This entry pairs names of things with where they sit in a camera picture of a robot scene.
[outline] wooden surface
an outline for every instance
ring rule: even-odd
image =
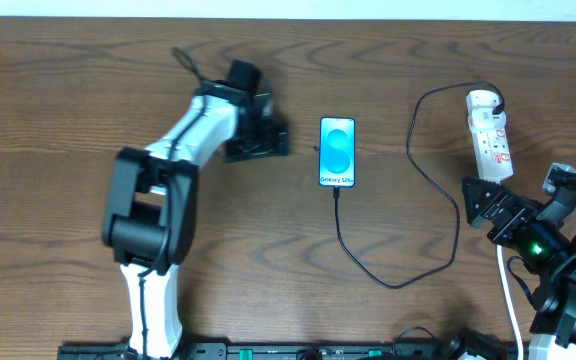
[[[357,119],[357,185],[341,196],[349,248],[400,282],[443,264],[452,206],[408,163],[421,94],[494,82],[507,99],[516,175],[544,200],[553,161],[576,167],[576,24],[0,19],[0,358],[50,359],[64,342],[130,335],[125,282],[100,224],[113,157],[188,109],[195,81],[169,48],[222,78],[231,59],[270,78],[292,154],[201,173],[197,234],[180,274],[187,331],[233,341],[388,341],[421,325],[512,338],[495,248],[462,223],[457,261],[405,290],[346,258],[317,185],[319,118]],[[466,89],[429,98],[414,156],[461,204],[475,175]],[[566,227],[576,232],[576,212]],[[536,279],[523,273],[531,286]],[[534,312],[512,284],[522,333]]]

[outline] wood grain tabletop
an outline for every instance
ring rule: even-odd
[[[232,59],[257,64],[292,146],[283,158],[215,156],[201,172],[179,275],[185,331],[366,342],[415,325],[439,336],[469,326],[512,339],[486,229],[462,221],[452,267],[382,289],[337,243],[313,146],[322,116],[355,118],[357,184],[340,198],[348,247],[389,282],[437,267],[455,212],[406,158],[417,99],[456,82],[496,84],[516,174],[507,185],[544,201],[550,164],[576,167],[576,23],[0,18],[0,359],[51,359],[63,343],[130,335],[101,221],[118,150],[159,139],[188,109],[196,81],[170,56],[174,45],[213,79]],[[460,206],[460,179],[477,174],[467,92],[429,97],[412,144]],[[576,211],[562,231],[576,233]],[[512,290],[529,340],[534,311]]]

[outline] smartphone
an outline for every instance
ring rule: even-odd
[[[355,120],[321,119],[319,141],[319,185],[355,185]]]

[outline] blue phone screen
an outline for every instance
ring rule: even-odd
[[[355,120],[321,119],[319,185],[355,185]]]

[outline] white power cord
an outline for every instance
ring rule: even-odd
[[[512,297],[510,296],[510,288],[508,287],[508,277],[506,276],[506,266],[504,265],[504,250],[501,245],[497,245],[497,264],[499,265],[499,276],[501,277],[501,285],[504,289],[504,296],[506,298],[506,307],[508,308],[508,316],[510,316],[510,323],[512,330],[515,333],[515,341],[517,342],[517,360],[524,359],[524,344],[521,340],[521,333],[519,332],[519,325],[517,324],[517,316],[515,315],[515,308],[512,306]]]

